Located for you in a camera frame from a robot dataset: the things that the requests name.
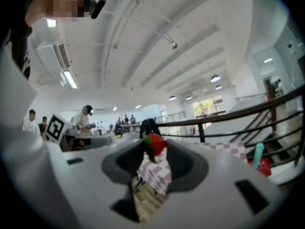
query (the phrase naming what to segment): red and white checkered napkin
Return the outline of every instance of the red and white checkered napkin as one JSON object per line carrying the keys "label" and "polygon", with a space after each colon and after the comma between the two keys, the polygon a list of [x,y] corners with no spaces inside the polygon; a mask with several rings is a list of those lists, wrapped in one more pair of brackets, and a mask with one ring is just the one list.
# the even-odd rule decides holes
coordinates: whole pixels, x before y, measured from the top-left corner
{"label": "red and white checkered napkin", "polygon": [[152,163],[146,153],[139,167],[138,175],[142,177],[157,193],[165,195],[167,186],[172,182],[172,174],[166,160],[167,148],[155,157],[156,164]]}
{"label": "red and white checkered napkin", "polygon": [[226,153],[229,153],[236,158],[239,158],[245,163],[248,163],[244,144],[242,142],[236,142],[236,143],[218,143],[216,145],[211,145],[209,143],[202,144],[205,148],[210,148],[214,150],[224,151]]}

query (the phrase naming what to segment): white ceiling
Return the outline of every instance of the white ceiling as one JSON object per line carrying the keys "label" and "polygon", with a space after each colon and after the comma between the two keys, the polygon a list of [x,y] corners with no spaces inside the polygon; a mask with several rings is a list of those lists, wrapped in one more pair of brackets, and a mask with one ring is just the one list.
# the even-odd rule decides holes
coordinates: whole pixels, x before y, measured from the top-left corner
{"label": "white ceiling", "polygon": [[[251,24],[252,0],[107,0],[96,20],[68,19],[56,28],[47,28],[45,20],[34,24],[30,53],[61,38],[79,87],[73,96],[131,87],[165,95],[202,87],[212,92],[213,74],[222,77],[224,88],[231,85]],[[33,58],[34,67],[41,63]]]}

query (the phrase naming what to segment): round ceiling lamp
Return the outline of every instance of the round ceiling lamp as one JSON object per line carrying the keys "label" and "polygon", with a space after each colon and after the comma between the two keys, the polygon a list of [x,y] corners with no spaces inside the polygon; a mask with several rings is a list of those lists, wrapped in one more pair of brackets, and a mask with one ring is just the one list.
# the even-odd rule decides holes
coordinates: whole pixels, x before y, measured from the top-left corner
{"label": "round ceiling lamp", "polygon": [[220,79],[221,79],[221,77],[219,75],[215,74],[211,77],[211,82],[217,82]]}
{"label": "round ceiling lamp", "polygon": [[177,97],[175,97],[174,95],[170,96],[170,98],[168,99],[169,101],[173,101],[173,100],[176,100]]}

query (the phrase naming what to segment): black slot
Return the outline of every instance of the black slot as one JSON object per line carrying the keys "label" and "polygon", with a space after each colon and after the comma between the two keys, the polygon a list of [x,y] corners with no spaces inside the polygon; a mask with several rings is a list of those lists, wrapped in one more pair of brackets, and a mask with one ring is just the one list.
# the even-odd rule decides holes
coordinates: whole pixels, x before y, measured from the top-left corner
{"label": "black slot", "polygon": [[73,165],[73,164],[76,164],[76,163],[79,163],[79,162],[82,162],[82,161],[83,161],[83,159],[81,159],[81,158],[73,158],[73,159],[67,160],[67,163],[69,165]]}
{"label": "black slot", "polygon": [[254,214],[268,206],[269,202],[248,180],[237,181],[235,184]]}

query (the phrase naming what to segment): black cap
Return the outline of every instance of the black cap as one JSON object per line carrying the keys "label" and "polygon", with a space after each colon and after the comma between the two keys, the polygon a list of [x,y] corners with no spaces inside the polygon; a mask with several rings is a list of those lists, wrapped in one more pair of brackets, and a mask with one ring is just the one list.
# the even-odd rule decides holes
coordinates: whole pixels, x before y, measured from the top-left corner
{"label": "black cap", "polygon": [[91,111],[93,110],[91,105],[86,105],[86,109],[90,115],[92,115]]}

